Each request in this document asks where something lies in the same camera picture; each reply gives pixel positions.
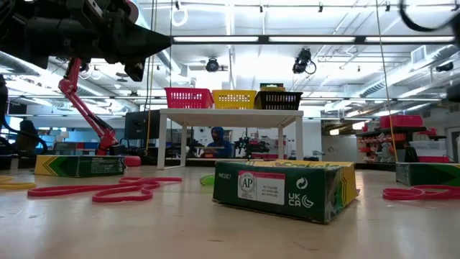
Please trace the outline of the red plastic basket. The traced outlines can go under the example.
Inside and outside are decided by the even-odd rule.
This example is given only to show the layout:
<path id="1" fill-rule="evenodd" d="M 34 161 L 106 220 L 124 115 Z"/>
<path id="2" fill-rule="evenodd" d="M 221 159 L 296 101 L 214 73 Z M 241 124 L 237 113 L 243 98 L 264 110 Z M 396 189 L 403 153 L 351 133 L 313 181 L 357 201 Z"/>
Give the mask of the red plastic basket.
<path id="1" fill-rule="evenodd" d="M 211 109 L 213 96 L 207 88 L 166 88 L 170 109 Z"/>

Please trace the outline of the yellow plastic basket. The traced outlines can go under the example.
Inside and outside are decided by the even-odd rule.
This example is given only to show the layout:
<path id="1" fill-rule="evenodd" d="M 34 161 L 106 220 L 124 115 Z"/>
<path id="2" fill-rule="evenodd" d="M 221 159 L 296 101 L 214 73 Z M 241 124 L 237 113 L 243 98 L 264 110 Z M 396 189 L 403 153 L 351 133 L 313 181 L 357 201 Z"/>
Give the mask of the yellow plastic basket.
<path id="1" fill-rule="evenodd" d="M 253 109 L 257 92 L 254 90 L 213 90 L 216 109 Z"/>

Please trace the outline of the black shelf cart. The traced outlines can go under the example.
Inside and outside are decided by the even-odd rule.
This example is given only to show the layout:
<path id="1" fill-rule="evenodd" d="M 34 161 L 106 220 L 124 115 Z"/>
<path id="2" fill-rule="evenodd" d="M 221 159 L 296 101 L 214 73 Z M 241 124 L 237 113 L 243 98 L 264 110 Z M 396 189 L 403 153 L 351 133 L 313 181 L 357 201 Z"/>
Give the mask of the black shelf cart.
<path id="1" fill-rule="evenodd" d="M 365 163 L 448 163 L 446 137 L 434 128 L 393 127 L 357 135 L 360 160 Z"/>

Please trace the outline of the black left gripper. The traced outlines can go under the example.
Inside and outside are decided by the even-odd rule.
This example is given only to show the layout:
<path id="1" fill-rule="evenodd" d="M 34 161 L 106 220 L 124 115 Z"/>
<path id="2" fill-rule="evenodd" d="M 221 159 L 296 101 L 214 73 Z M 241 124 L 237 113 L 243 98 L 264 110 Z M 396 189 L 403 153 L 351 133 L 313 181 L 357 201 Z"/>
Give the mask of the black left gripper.
<path id="1" fill-rule="evenodd" d="M 24 28 L 26 60 L 46 68 L 50 56 L 104 56 L 124 21 L 124 0 L 34 0 Z M 121 63 L 141 63 L 171 46 L 170 36 L 124 23 Z"/>

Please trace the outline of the red storage bins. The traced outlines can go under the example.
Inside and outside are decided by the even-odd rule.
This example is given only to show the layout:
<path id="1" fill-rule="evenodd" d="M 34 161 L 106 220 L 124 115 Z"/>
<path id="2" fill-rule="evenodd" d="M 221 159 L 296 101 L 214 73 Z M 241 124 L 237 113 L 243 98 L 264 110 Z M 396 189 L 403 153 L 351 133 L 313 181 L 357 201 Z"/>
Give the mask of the red storage bins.
<path id="1" fill-rule="evenodd" d="M 382 129 L 393 127 L 422 127 L 423 119 L 420 115 L 387 115 L 379 118 Z"/>

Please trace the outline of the black overhead light beam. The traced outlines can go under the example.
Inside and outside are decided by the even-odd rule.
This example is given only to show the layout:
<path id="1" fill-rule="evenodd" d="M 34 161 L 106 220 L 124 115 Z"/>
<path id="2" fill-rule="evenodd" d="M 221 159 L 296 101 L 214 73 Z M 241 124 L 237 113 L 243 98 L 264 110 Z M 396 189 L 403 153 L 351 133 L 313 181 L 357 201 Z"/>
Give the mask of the black overhead light beam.
<path id="1" fill-rule="evenodd" d="M 454 36 L 346 36 L 346 35 L 253 35 L 253 36 L 174 36 L 174 45 L 452 45 Z"/>

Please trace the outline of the black computer monitor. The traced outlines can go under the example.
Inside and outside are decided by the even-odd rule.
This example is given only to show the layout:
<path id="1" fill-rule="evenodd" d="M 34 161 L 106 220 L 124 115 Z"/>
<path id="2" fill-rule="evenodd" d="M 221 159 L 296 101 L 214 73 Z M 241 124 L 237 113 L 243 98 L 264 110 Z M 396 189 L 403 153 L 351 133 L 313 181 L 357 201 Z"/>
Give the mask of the black computer monitor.
<path id="1" fill-rule="evenodd" d="M 129 112 L 125 114 L 124 137 L 128 140 L 158 139 L 160 111 Z"/>

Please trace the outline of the white perforated riser shelf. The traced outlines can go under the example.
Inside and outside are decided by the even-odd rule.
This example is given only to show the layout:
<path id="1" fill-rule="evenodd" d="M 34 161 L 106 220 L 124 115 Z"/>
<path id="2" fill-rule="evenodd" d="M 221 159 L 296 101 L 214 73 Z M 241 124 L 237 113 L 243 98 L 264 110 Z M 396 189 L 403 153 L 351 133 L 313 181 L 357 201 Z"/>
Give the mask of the white perforated riser shelf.
<path id="1" fill-rule="evenodd" d="M 188 127 L 243 127 L 278 129 L 278 158 L 283 159 L 283 130 L 295 123 L 296 159 L 302 160 L 303 154 L 303 112 L 298 110 L 261 110 L 261 109 L 161 109 L 157 168 L 165 170 L 165 149 L 167 120 L 182 127 L 180 166 L 186 162 L 186 130 Z"/>

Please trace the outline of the black plastic basket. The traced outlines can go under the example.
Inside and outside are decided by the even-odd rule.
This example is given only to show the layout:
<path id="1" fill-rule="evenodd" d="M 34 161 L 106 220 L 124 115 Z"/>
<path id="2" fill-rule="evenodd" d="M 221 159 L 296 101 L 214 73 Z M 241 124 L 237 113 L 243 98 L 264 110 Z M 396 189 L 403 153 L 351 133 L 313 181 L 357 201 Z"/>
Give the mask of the black plastic basket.
<path id="1" fill-rule="evenodd" d="M 302 92 L 259 91 L 254 100 L 254 109 L 298 110 Z"/>

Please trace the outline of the person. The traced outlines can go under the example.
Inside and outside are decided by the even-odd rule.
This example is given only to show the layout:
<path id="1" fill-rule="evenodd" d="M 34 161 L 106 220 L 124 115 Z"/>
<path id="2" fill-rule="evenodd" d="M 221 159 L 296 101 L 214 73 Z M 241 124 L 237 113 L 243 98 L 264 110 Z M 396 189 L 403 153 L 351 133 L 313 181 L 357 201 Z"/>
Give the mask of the person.
<path id="1" fill-rule="evenodd" d="M 18 134 L 13 146 L 23 154 L 35 155 L 39 145 L 39 135 L 31 120 L 24 119 L 19 123 L 19 130 L 25 135 Z"/>
<path id="2" fill-rule="evenodd" d="M 230 158 L 232 147 L 231 143 L 224 139 L 224 129 L 222 127 L 213 127 L 211 136 L 213 142 L 206 146 L 201 158 Z"/>

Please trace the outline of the red desk lamp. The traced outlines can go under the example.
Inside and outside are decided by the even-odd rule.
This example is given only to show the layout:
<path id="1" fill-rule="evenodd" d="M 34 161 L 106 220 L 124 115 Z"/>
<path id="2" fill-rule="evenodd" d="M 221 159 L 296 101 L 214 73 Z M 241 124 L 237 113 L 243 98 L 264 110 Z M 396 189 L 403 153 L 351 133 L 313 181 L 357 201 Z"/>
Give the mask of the red desk lamp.
<path id="1" fill-rule="evenodd" d="M 131 6 L 127 0 L 124 0 L 124 21 L 116 30 L 114 38 L 110 41 L 111 47 L 107 48 L 104 52 L 104 56 L 100 57 L 104 58 L 106 62 L 121 63 L 121 42 L 123 40 L 128 40 L 124 36 L 124 23 L 126 21 L 135 23 L 130 17 L 133 13 L 135 13 L 135 8 Z M 119 141 L 116 138 L 115 129 L 94 114 L 77 94 L 80 72 L 88 65 L 91 59 L 92 58 L 82 59 L 77 56 L 71 56 L 63 79 L 60 80 L 58 87 L 98 135 L 99 144 L 96 154 L 118 155 Z"/>

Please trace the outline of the yellow rubber band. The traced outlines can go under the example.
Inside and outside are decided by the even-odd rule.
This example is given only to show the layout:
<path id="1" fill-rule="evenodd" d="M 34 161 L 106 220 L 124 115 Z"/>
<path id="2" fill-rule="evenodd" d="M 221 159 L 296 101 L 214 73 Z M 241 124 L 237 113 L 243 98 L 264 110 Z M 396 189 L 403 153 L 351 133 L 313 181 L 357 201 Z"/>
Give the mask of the yellow rubber band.
<path id="1" fill-rule="evenodd" d="M 0 176 L 0 190 L 28 190 L 36 187 L 35 182 L 12 182 L 11 176 Z"/>

